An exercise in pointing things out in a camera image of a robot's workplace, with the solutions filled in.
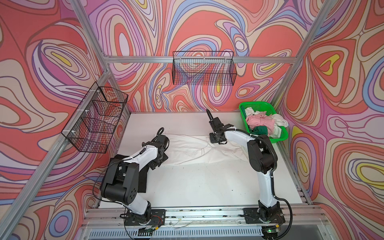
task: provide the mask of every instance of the cable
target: cable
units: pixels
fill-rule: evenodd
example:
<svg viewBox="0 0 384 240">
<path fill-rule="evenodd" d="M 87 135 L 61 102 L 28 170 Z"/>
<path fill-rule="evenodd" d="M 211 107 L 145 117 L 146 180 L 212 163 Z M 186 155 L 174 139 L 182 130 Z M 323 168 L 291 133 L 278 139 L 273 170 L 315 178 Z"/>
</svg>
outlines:
<svg viewBox="0 0 384 240">
<path fill-rule="evenodd" d="M 278 201 L 283 201 L 285 202 L 287 205 L 288 205 L 288 208 L 289 208 L 289 215 L 290 215 L 290 219 L 289 219 L 289 224 L 288 224 L 288 228 L 280 235 L 278 236 L 277 238 L 274 238 L 273 240 L 278 240 L 278 239 L 281 239 L 282 237 L 284 237 L 288 231 L 291 229 L 291 226 L 292 226 L 292 219 L 293 219 L 293 214 L 292 214 L 292 208 L 291 208 L 291 205 L 289 204 L 289 202 L 286 200 L 286 199 L 283 199 L 283 198 L 279 198 L 276 196 L 275 194 L 275 182 L 273 180 L 273 172 L 276 170 L 277 168 L 277 156 L 276 156 L 276 153 L 273 149 L 273 147 L 268 143 L 268 142 L 265 142 L 264 139 L 262 139 L 261 137 L 258 137 L 258 136 L 255 136 L 255 135 L 252 135 L 244 130 L 241 130 L 241 129 L 237 129 L 237 128 L 228 128 L 228 129 L 225 129 L 225 130 L 220 130 L 218 132 L 226 132 L 226 131 L 238 131 L 238 132 L 242 132 L 242 133 L 245 133 L 246 135 L 249 135 L 250 137 L 253 137 L 257 140 L 260 140 L 262 141 L 265 146 L 268 148 L 269 152 L 271 153 L 272 155 L 272 158 L 273 158 L 273 168 L 272 170 L 270 171 L 270 175 L 271 175 L 271 190 L 272 190 L 272 195 L 273 197 L 278 200 Z"/>
<path fill-rule="evenodd" d="M 100 199 L 100 198 L 98 198 L 96 195 L 95 195 L 95 192 L 94 192 L 94 190 L 95 190 L 95 185 L 96 185 L 96 182 L 97 182 L 97 180 L 99 179 L 99 177 L 110 167 L 110 166 L 112 166 L 113 164 L 115 164 L 115 163 L 119 163 L 119 162 L 124 162 L 124 160 L 121 160 L 121 161 L 117 161 L 117 162 L 114 162 L 114 163 L 112 163 L 111 165 L 109 165 L 108 167 L 106 167 L 100 174 L 99 174 L 99 176 L 96 178 L 96 180 L 95 180 L 95 182 L 94 182 L 94 184 L 93 184 L 93 188 L 92 188 L 92 194 L 93 194 L 93 196 L 97 199 L 97 200 L 99 200 L 99 201 L 102 201 L 102 202 L 116 202 L 116 201 L 106 201 L 106 200 L 102 200 L 102 199 Z"/>
<path fill-rule="evenodd" d="M 284 199 L 284 198 L 276 197 L 276 195 L 275 195 L 275 182 L 273 180 L 273 176 L 271 176 L 271 188 L 272 188 L 272 195 L 273 195 L 273 197 L 275 199 L 279 200 L 279 201 L 285 202 L 288 205 L 288 208 L 289 208 L 289 217 L 290 217 L 290 219 L 289 219 L 288 228 L 283 232 L 283 234 L 281 234 L 277 238 L 273 239 L 273 240 L 278 240 L 278 239 L 282 238 L 283 236 L 285 236 L 288 233 L 288 231 L 291 229 L 293 214 L 292 214 L 292 208 L 291 208 L 291 205 L 289 204 L 289 202 L 286 199 Z"/>
<path fill-rule="evenodd" d="M 168 149 L 168 147 L 169 147 L 169 140 L 168 140 L 168 145 L 167 145 L 167 147 L 164 149 L 164 152 Z"/>
<path fill-rule="evenodd" d="M 124 215 L 127 215 L 127 208 L 125 208 L 124 210 Z M 125 221 L 123 221 L 123 225 L 124 225 L 124 229 L 125 229 L 125 232 L 127 233 L 127 235 L 129 236 L 130 239 L 134 240 L 128 233 L 127 231 L 127 228 L 125 227 Z"/>
<path fill-rule="evenodd" d="M 159 128 L 159 130 L 157 131 L 156 136 L 152 139 L 152 142 L 156 141 L 157 136 L 162 134 L 163 132 L 164 132 L 164 128 L 163 127 Z"/>
<path fill-rule="evenodd" d="M 161 217 L 159 217 L 159 216 L 157 216 L 157 215 L 153 215 L 153 217 L 158 217 L 159 220 L 161 221 L 161 225 L 163 225 L 163 220 L 161 219 Z"/>
<path fill-rule="evenodd" d="M 122 160 L 123 160 L 123 161 L 126 161 L 126 160 L 134 159 L 134 158 L 137 157 L 138 155 L 143 154 L 143 152 L 145 152 L 146 149 L 147 149 L 147 148 L 144 147 L 144 148 L 142 148 L 142 150 L 141 150 L 138 154 L 136 154 L 136 156 L 134 156 L 134 157 L 128 156 L 128 157 L 126 157 L 126 158 L 123 158 Z"/>
</svg>

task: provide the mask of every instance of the green plastic basket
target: green plastic basket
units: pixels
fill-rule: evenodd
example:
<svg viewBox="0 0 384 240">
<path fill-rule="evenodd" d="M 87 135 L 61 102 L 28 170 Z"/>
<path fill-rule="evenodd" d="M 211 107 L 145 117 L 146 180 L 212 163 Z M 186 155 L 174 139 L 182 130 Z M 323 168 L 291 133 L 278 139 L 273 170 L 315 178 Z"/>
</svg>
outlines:
<svg viewBox="0 0 384 240">
<path fill-rule="evenodd" d="M 266 114 L 268 116 L 276 113 L 273 106 L 267 102 L 243 102 L 243 103 L 240 103 L 239 109 L 240 109 L 241 117 L 243 119 L 245 129 L 247 130 L 248 133 L 252 133 L 251 129 L 249 128 L 249 126 L 245 120 L 245 118 L 246 118 L 245 109 L 249 108 L 249 107 L 251 107 L 254 111 L 260 111 L 260 112 L 266 111 Z M 276 143 L 278 141 L 284 141 L 288 138 L 288 132 L 285 129 L 285 127 L 283 127 L 283 126 L 279 126 L 279 127 L 281 128 L 280 138 L 270 137 L 269 139 L 271 140 L 271 143 Z"/>
</svg>

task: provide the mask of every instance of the pink cloth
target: pink cloth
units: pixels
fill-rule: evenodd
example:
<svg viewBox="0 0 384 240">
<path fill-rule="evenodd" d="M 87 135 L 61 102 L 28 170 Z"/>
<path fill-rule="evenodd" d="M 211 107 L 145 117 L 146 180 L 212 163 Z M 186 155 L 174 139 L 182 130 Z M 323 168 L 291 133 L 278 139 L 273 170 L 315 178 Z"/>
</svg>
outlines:
<svg viewBox="0 0 384 240">
<path fill-rule="evenodd" d="M 270 118 L 265 114 L 266 112 L 261 112 L 256 115 L 248 116 L 245 121 L 249 125 L 250 129 L 254 129 L 257 126 L 266 126 L 268 128 L 268 136 L 273 134 L 275 129 L 275 120 Z"/>
</svg>

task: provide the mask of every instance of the mounting plate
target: mounting plate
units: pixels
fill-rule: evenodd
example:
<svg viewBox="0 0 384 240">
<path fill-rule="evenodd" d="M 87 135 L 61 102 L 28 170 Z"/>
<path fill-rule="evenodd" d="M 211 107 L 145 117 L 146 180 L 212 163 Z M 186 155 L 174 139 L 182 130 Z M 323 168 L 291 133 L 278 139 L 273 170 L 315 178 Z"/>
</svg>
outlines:
<svg viewBox="0 0 384 240">
<path fill-rule="evenodd" d="M 157 226 L 161 226 L 164 224 L 164 221 L 165 221 L 165 217 L 166 217 L 166 210 L 165 209 L 152 209 L 151 210 L 151 216 L 153 215 L 156 215 L 156 216 L 159 216 L 162 220 L 162 222 L 159 223 L 159 218 L 158 217 L 152 217 L 151 220 L 149 221 L 148 224 L 146 224 L 145 226 L 153 226 L 153 225 L 157 225 Z M 136 221 L 136 219 L 134 217 L 127 217 L 124 219 L 124 225 L 125 226 L 143 226 L 141 225 L 140 223 L 138 223 L 138 221 Z"/>
<path fill-rule="evenodd" d="M 244 218 L 245 218 L 245 223 L 246 224 L 264 223 L 264 222 L 262 222 L 259 219 L 259 214 L 257 212 L 258 209 L 259 209 L 258 207 L 255 207 L 255 208 L 243 208 Z M 270 223 L 278 223 L 278 224 L 285 223 L 284 215 L 283 215 L 283 212 L 282 212 L 281 209 L 279 211 L 277 211 L 277 213 L 275 214 L 274 217 L 275 218 L 273 220 L 271 220 Z"/>
</svg>

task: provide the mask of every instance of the green cloth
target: green cloth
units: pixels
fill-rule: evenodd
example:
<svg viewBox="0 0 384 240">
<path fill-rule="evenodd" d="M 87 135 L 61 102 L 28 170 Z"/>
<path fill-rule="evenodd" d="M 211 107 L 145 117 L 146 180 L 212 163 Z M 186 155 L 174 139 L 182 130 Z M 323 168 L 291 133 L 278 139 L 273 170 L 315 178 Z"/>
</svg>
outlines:
<svg viewBox="0 0 384 240">
<path fill-rule="evenodd" d="M 255 135 L 268 135 L 268 128 L 266 126 L 257 126 L 253 129 L 252 133 Z"/>
</svg>

